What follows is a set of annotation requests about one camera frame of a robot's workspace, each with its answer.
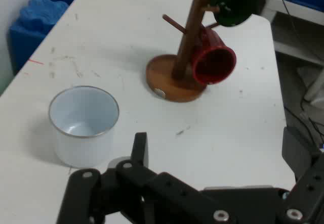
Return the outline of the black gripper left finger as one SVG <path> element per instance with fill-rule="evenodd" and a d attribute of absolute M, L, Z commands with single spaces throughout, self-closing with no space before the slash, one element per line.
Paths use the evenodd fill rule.
<path fill-rule="evenodd" d="M 89 168 L 68 180 L 57 223 L 104 223 L 119 212 L 131 223 L 227 223 L 220 204 L 168 173 L 148 168 L 147 134 L 135 134 L 131 156 L 104 173 Z"/>

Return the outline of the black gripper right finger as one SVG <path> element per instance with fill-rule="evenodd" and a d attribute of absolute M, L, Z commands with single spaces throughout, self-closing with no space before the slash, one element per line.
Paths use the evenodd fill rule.
<path fill-rule="evenodd" d="M 296 128 L 283 130 L 282 157 L 296 183 L 276 213 L 276 223 L 323 223 L 323 151 Z"/>

